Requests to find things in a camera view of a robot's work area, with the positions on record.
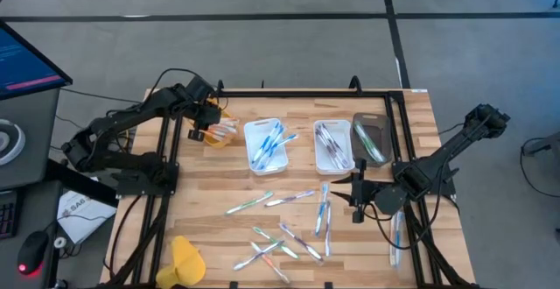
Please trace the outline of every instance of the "wooden tabletop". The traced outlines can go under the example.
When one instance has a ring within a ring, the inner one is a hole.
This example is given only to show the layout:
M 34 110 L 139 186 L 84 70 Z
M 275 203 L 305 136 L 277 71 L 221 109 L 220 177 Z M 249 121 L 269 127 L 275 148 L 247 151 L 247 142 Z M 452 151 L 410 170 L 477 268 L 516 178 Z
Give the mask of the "wooden tabletop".
M 425 91 L 404 90 L 409 124 L 414 138 L 417 156 L 434 152 L 439 146 L 438 129 L 431 109 L 430 98 Z M 258 236 L 253 226 L 258 226 L 272 236 L 283 233 L 277 224 L 287 222 L 307 243 L 321 254 L 325 253 L 324 237 L 317 239 L 313 228 L 317 217 L 318 197 L 304 198 L 298 202 L 264 209 L 256 206 L 236 215 L 224 216 L 224 212 L 244 201 L 261 196 L 271 190 L 275 197 L 288 196 L 307 189 L 319 190 L 321 181 L 337 180 L 341 176 L 321 176 L 315 170 L 312 125 L 321 119 L 346 119 L 352 121 L 356 112 L 385 115 L 381 98 L 231 98 L 227 111 L 241 119 L 239 137 L 222 149 L 197 143 L 181 135 L 178 151 L 180 176 L 175 196 L 171 198 L 167 217 L 161 266 L 172 260 L 170 242 L 175 236 L 185 236 L 199 248 L 206 262 L 206 276 L 195 287 L 228 287 L 230 281 L 238 281 L 240 287 L 281 287 L 276 274 L 262 261 L 254 262 L 241 271 L 233 271 L 236 262 L 254 254 L 249 241 L 264 247 L 268 242 Z M 405 158 L 403 129 L 396 104 L 393 106 L 397 133 L 402 155 Z M 290 160 L 288 169 L 279 174 L 258 177 L 248 166 L 242 126 L 246 122 L 264 118 L 280 118 L 289 133 L 298 133 L 299 139 L 287 144 Z M 158 143 L 160 119 L 141 124 L 136 132 L 133 153 L 155 151 Z M 168 146 L 172 137 L 169 129 Z M 369 180 L 391 181 L 390 165 L 380 169 L 369 168 Z M 350 192 L 350 185 L 331 185 L 331 190 Z M 389 244 L 383 239 L 377 224 L 366 218 L 362 224 L 352 223 L 353 208 L 342 199 L 331 195 L 332 200 L 332 256 L 318 266 L 305 251 L 286 238 L 287 244 L 299 256 L 295 260 L 281 251 L 274 251 L 272 258 L 291 279 L 292 287 L 324 287 L 333 282 L 336 288 L 357 287 L 416 287 L 410 252 L 402 254 L 400 268 L 389 263 Z M 115 266 L 120 267 L 137 245 L 144 215 L 145 197 L 132 209 L 118 240 Z M 107 259 L 116 228 L 132 197 L 120 201 Z M 434 209 L 435 197 L 428 197 L 428 208 Z M 389 224 L 383 224 L 389 231 Z M 442 199 L 437 220 L 432 225 L 438 248 L 467 281 L 474 281 L 473 270 L 466 249 L 465 239 L 457 210 Z M 146 251 L 142 279 L 147 279 L 151 262 L 151 247 Z M 421 247 L 424 274 L 428 272 L 426 252 Z M 101 281 L 109 273 L 105 270 Z

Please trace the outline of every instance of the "white container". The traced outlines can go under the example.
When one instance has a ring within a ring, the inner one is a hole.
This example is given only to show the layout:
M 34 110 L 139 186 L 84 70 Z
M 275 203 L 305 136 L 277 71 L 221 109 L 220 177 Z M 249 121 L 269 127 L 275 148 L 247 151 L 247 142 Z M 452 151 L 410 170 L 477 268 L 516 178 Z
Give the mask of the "white container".
M 251 158 L 259 150 L 264 139 L 270 134 L 277 123 L 281 123 L 278 118 L 269 118 L 245 123 L 243 127 L 245 132 L 245 146 L 247 147 L 248 167 L 258 176 L 280 173 L 288 167 L 288 155 L 286 154 L 284 145 L 278 146 L 265 170 L 256 170 L 251 165 Z
M 340 149 L 344 152 L 345 158 L 350 163 L 348 168 L 339 169 L 331 161 L 329 153 L 320 139 L 315 135 L 317 127 L 324 123 L 331 133 L 332 138 L 336 141 Z M 317 173 L 321 175 L 341 175 L 352 171 L 355 168 L 354 158 L 352 156 L 352 143 L 350 142 L 350 129 L 352 125 L 347 120 L 321 120 L 313 124 L 313 138 L 315 139 L 315 166 Z

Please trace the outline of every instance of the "yellow cloth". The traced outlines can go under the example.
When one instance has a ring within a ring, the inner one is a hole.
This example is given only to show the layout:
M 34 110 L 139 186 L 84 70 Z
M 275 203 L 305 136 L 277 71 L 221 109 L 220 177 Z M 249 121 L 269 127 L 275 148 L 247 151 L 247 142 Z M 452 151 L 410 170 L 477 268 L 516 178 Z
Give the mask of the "yellow cloth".
M 207 266 L 199 250 L 184 236 L 176 236 L 171 242 L 173 264 L 162 268 L 156 282 L 162 289 L 170 289 L 176 284 L 195 285 L 204 278 Z

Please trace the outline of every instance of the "computer monitor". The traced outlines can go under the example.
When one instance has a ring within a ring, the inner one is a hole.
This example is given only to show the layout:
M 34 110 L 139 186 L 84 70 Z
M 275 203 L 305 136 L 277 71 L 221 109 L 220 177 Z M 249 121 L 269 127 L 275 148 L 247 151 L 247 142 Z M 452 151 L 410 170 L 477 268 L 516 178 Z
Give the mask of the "computer monitor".
M 69 84 L 70 77 L 0 21 L 0 100 Z

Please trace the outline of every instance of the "yellow object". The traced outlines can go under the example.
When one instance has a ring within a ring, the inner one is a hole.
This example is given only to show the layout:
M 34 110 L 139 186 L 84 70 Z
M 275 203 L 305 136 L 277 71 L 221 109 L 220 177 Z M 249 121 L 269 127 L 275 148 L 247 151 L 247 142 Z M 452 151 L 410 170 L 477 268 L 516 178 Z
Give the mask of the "yellow object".
M 218 104 L 218 101 L 216 101 L 216 99 L 209 99 L 208 101 L 211 102 L 211 103 L 214 103 L 214 104 Z M 231 114 L 229 114 L 227 111 L 225 111 L 222 107 L 220 107 L 220 109 L 221 109 L 221 117 L 223 117 L 223 118 L 234 118 Z M 235 135 L 231 134 L 231 135 L 226 136 L 226 138 L 224 140 L 220 141 L 220 140 L 214 139 L 214 138 L 208 136 L 207 134 L 205 134 L 204 135 L 204 142 L 211 145 L 214 148 L 219 149 L 219 148 L 223 148 L 227 144 L 229 144 L 234 139 L 234 137 L 235 137 Z
M 171 242 L 172 265 L 162 268 L 156 282 L 162 289 L 170 289 L 176 284 L 195 285 L 204 278 L 207 266 L 199 250 L 184 236 L 176 236 Z

